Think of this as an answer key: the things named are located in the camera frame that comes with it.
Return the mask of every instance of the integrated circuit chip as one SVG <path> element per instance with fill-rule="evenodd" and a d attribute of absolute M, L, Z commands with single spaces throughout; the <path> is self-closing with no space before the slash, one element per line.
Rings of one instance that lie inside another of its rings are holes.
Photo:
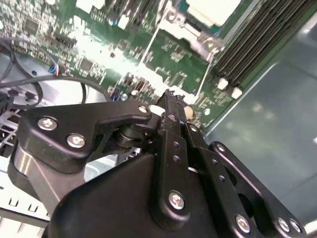
<path fill-rule="evenodd" d="M 27 18 L 24 24 L 24 30 L 32 35 L 36 35 L 39 25 L 35 21 Z"/>
<path fill-rule="evenodd" d="M 83 60 L 80 63 L 80 68 L 85 71 L 90 71 L 92 66 L 93 63 L 86 58 L 83 58 Z"/>

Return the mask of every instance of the blue wire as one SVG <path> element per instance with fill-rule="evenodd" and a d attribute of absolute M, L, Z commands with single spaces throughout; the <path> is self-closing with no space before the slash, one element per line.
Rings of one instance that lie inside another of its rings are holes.
<path fill-rule="evenodd" d="M 54 65 L 54 68 L 53 68 L 53 69 L 50 69 L 49 72 L 50 72 L 50 73 L 54 73 L 55 70 L 56 70 L 56 65 Z"/>

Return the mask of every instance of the black cable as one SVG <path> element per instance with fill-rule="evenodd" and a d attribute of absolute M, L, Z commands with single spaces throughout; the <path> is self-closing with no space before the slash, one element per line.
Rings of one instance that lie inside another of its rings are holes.
<path fill-rule="evenodd" d="M 10 88 L 10 87 L 16 87 L 16 86 L 21 86 L 21 85 L 25 85 L 25 84 L 50 81 L 50 80 L 67 80 L 67 81 L 74 81 L 74 82 L 86 84 L 87 86 L 90 86 L 90 87 L 94 88 L 95 90 L 97 90 L 98 92 L 102 93 L 104 95 L 105 99 L 108 102 L 111 102 L 111 97 L 110 97 L 108 91 L 106 89 L 104 89 L 102 86 L 100 86 L 99 84 L 94 83 L 88 79 L 69 77 L 69 76 L 56 77 L 53 75 L 48 75 L 48 76 L 43 76 L 43 77 L 23 79 L 23 80 L 14 81 L 14 82 L 1 83 L 0 88 Z"/>
<path fill-rule="evenodd" d="M 16 59 L 15 57 L 15 54 L 13 52 L 13 55 L 14 55 L 14 61 L 13 61 L 13 64 L 14 66 L 16 67 L 16 69 L 27 79 L 31 79 L 33 78 L 32 75 L 30 75 L 19 63 L 19 61 Z M 13 104 L 13 107 L 16 108 L 16 109 L 20 109 L 20 110 L 27 110 L 27 109 L 30 109 L 30 108 L 34 108 L 36 107 L 38 104 L 40 104 L 40 102 L 42 101 L 43 99 L 43 90 L 42 90 L 42 87 L 40 86 L 39 83 L 31 83 L 31 85 L 34 87 L 35 91 L 36 91 L 36 94 L 38 95 L 38 100 L 36 103 L 34 104 L 31 104 L 31 105 L 18 105 L 18 104 Z"/>
<path fill-rule="evenodd" d="M 81 89 L 82 89 L 82 91 L 83 91 L 83 99 L 82 99 L 82 101 L 81 101 L 81 104 L 85 104 L 85 103 L 86 103 L 86 100 L 87 100 L 86 85 L 83 84 L 83 83 L 81 83 L 80 86 L 81 86 Z"/>
<path fill-rule="evenodd" d="M 44 50 L 42 47 L 37 46 L 36 44 L 34 44 L 28 40 L 24 40 L 24 39 L 21 39 L 18 37 L 0 37 L 0 40 L 1 41 L 16 41 L 16 42 L 23 42 L 23 43 L 30 44 L 31 46 L 38 49 L 39 51 L 42 51 L 42 53 L 44 53 L 54 65 L 57 65 L 57 62 L 54 60 L 54 58 L 46 50 Z"/>
<path fill-rule="evenodd" d="M 9 73 L 12 70 L 13 67 L 13 61 L 14 61 L 14 53 L 13 50 L 11 49 L 11 47 L 9 45 L 7 45 L 5 42 L 0 42 L 0 45 L 2 45 L 8 52 L 9 52 L 9 57 L 10 57 L 10 62 L 8 64 L 8 66 L 6 67 L 3 75 L 0 78 L 0 82 L 2 82 L 5 78 L 8 77 Z"/>

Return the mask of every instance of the gray metal panel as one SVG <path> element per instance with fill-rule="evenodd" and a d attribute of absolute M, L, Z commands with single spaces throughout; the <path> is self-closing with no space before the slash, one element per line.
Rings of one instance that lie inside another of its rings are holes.
<path fill-rule="evenodd" d="M 214 122 L 221 141 L 304 224 L 317 218 L 317 14 Z"/>

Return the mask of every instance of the silver screw head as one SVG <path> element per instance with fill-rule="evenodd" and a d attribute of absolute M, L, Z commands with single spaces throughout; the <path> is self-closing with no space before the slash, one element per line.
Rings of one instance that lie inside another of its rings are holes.
<path fill-rule="evenodd" d="M 148 112 L 148 110 L 144 106 L 139 106 L 139 110 L 142 113 L 147 113 Z"/>
<path fill-rule="evenodd" d="M 85 146 L 85 138 L 80 134 L 71 134 L 67 137 L 67 143 L 73 148 L 82 148 Z"/>
<path fill-rule="evenodd" d="M 237 215 L 236 216 L 236 222 L 239 226 L 239 228 L 245 232 L 245 233 L 249 233 L 250 232 L 250 225 L 248 223 L 248 221 L 241 215 Z"/>
<path fill-rule="evenodd" d="M 289 227 L 288 227 L 286 221 L 284 221 L 284 220 L 283 220 L 282 218 L 280 218 L 280 217 L 277 219 L 277 221 L 278 221 L 279 225 L 282 227 L 283 230 L 285 230 L 286 232 L 290 232 Z"/>
<path fill-rule="evenodd" d="M 170 118 L 172 121 L 177 121 L 176 117 L 172 114 L 168 115 L 168 118 Z"/>
<path fill-rule="evenodd" d="M 292 225 L 292 227 L 298 232 L 298 233 L 301 233 L 302 230 L 301 228 L 299 227 L 299 225 L 292 219 L 289 220 L 289 223 Z"/>
<path fill-rule="evenodd" d="M 52 118 L 42 118 L 38 121 L 38 126 L 42 130 L 54 130 L 57 127 L 57 122 Z"/>
<path fill-rule="evenodd" d="M 168 196 L 169 203 L 173 208 L 182 210 L 185 206 L 183 197 L 177 192 L 171 192 Z"/>
<path fill-rule="evenodd" d="M 191 128 L 192 131 L 195 131 L 195 132 L 198 131 L 194 125 L 190 125 L 189 127 Z"/>
<path fill-rule="evenodd" d="M 224 152 L 224 147 L 220 144 L 217 144 L 217 147 L 218 149 L 221 151 L 221 152 Z"/>

